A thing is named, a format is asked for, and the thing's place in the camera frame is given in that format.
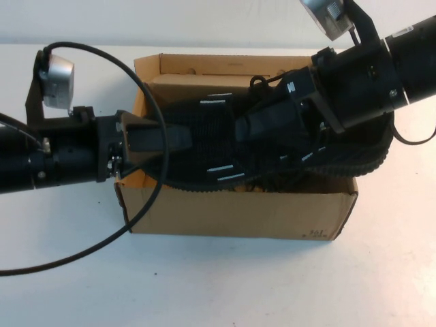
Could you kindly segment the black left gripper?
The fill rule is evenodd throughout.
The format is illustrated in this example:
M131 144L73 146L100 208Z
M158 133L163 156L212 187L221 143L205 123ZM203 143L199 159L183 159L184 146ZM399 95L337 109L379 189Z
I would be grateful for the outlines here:
M166 146L181 151L193 146L191 130L164 125L132 114L125 115L125 140L121 115L95 116L92 108L76 108L73 115L44 119L42 136L50 144L42 166L43 187L104 182L126 176L130 160L161 157Z

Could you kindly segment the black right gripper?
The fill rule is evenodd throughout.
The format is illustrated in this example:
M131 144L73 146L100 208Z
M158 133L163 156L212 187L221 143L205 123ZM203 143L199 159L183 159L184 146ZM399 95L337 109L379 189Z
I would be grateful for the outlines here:
M383 40L343 52L324 48L312 64L286 74L282 89L292 100L268 104L236 120L234 140L306 138L296 104L309 101L336 133L407 105L403 85Z

